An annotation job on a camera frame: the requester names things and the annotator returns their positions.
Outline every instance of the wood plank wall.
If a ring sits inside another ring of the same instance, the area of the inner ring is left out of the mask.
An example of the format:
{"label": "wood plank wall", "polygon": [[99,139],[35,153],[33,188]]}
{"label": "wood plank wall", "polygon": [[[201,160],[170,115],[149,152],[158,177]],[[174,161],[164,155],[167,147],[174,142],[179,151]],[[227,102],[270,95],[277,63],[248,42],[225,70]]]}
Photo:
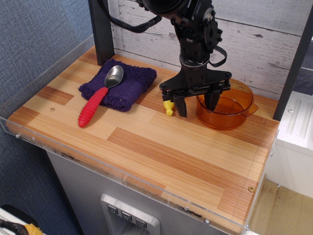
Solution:
{"label": "wood plank wall", "polygon": [[[214,0],[228,53],[218,70],[230,71],[255,94],[279,99],[298,48],[313,0]],[[138,25],[155,17],[134,0],[109,0],[111,14]],[[179,42],[168,19],[142,34],[112,26],[115,53],[160,67],[180,70]],[[212,61],[220,59],[213,53]]]}

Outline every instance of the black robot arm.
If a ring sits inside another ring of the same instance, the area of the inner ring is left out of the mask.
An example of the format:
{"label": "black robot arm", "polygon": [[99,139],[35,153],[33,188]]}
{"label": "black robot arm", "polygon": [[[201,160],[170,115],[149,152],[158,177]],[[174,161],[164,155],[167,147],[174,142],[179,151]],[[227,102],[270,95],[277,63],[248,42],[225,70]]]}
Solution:
{"label": "black robot arm", "polygon": [[[173,78],[160,84],[163,101],[170,100],[180,116],[186,117],[184,99],[195,95],[204,95],[205,105],[214,110],[220,94],[230,89],[231,73],[210,70],[207,64],[218,67],[225,63],[227,53],[217,46],[222,41],[222,30],[215,21],[215,11],[211,0],[135,0],[140,7],[151,11],[156,18],[150,20],[156,24],[162,17],[171,21],[180,43],[180,72]],[[125,26],[122,22],[110,19],[114,24]],[[144,29],[152,25],[145,23]],[[218,63],[210,62],[213,50],[225,58]]]}

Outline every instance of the yellow object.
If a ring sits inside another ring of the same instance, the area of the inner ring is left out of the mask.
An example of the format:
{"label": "yellow object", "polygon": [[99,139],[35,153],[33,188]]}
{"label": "yellow object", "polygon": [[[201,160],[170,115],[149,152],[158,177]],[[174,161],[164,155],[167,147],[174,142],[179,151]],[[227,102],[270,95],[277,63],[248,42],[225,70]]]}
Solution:
{"label": "yellow object", "polygon": [[166,114],[168,116],[171,116],[173,114],[172,108],[174,107],[174,103],[171,102],[170,100],[163,101],[163,106],[166,109]]}
{"label": "yellow object", "polygon": [[43,235],[43,232],[33,224],[24,225],[29,235]]}

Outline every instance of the cable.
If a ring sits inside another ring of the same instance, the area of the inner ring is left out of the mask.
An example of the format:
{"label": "cable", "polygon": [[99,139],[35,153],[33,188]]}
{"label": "cable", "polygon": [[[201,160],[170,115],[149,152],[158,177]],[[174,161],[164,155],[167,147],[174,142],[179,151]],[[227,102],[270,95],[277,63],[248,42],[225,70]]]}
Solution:
{"label": "cable", "polygon": [[2,219],[0,219],[0,228],[8,229],[17,235],[29,235],[24,225],[8,222]]}
{"label": "cable", "polygon": [[223,48],[221,48],[219,46],[216,46],[214,49],[225,57],[223,60],[221,60],[220,62],[217,62],[215,64],[213,64],[213,63],[211,63],[211,61],[209,61],[209,64],[216,68],[218,66],[223,65],[226,62],[227,52]]}
{"label": "cable", "polygon": [[106,17],[110,20],[111,23],[121,27],[121,28],[124,28],[124,29],[127,29],[131,32],[134,32],[134,33],[143,33],[144,31],[146,31],[149,27],[159,23],[161,20],[162,20],[162,17],[161,16],[156,16],[154,17],[153,19],[149,20],[148,22],[146,23],[142,23],[138,26],[132,26],[130,24],[127,24],[121,20],[118,20],[114,17],[112,17],[109,13],[109,11],[107,10],[107,8],[105,7],[104,3],[103,3],[103,0],[97,0],[98,3],[99,3],[99,6],[101,8],[101,10],[104,12],[104,14],[106,15]]}

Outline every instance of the control panel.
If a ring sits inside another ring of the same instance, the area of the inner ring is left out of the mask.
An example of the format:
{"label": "control panel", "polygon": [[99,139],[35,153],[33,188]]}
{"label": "control panel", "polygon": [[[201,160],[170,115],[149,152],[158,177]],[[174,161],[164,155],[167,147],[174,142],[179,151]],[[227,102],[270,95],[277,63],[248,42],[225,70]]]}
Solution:
{"label": "control panel", "polygon": [[101,205],[111,235],[136,234],[160,235],[160,221],[142,210],[108,194],[101,195]]}

